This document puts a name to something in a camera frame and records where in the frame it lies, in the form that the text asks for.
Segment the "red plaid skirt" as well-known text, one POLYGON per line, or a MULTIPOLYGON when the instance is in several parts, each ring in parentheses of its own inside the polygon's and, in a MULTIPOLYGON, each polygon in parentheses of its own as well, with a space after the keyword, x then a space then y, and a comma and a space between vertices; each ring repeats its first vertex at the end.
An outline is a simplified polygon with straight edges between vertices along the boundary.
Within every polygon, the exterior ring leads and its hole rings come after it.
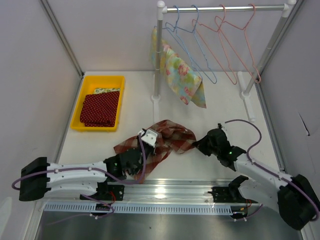
POLYGON ((171 152, 184 154, 194 148, 195 134, 188 128, 171 120, 162 120, 150 129, 158 132, 155 144, 155 153, 148 156, 146 161, 145 177, 147 177, 161 162, 166 160, 171 152))

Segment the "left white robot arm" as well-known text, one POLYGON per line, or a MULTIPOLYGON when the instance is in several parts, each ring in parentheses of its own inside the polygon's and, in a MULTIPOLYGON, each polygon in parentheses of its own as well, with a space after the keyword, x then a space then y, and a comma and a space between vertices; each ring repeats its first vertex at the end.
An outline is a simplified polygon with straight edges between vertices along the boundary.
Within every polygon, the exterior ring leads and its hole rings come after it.
POLYGON ((83 200, 86 196, 106 200, 108 183, 134 184, 127 176, 142 177, 147 170, 147 158, 154 152, 153 147, 136 147, 103 161, 70 165, 49 163, 46 157, 38 157, 21 170, 12 187, 18 190, 21 202, 49 197, 83 200))

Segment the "pastel floral skirt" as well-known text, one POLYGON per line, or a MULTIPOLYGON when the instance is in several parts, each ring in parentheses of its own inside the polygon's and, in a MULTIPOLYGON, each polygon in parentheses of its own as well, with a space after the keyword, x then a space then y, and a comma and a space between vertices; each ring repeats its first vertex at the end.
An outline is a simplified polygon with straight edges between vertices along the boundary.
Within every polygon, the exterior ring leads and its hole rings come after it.
POLYGON ((179 57, 165 39, 161 40, 160 74, 185 105, 192 102, 199 108, 207 107, 203 79, 179 57))

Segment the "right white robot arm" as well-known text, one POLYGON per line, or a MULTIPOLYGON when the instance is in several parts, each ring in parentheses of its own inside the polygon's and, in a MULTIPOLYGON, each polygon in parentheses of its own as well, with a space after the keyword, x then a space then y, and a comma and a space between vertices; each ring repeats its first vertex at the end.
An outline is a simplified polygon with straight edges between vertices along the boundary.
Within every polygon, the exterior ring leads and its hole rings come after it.
POLYGON ((306 177, 282 173, 251 159, 246 150, 230 144, 222 128, 210 130, 193 146, 208 157, 214 155, 222 166, 240 174, 228 184, 232 201, 262 204, 279 213, 295 230, 319 219, 320 201, 306 177))

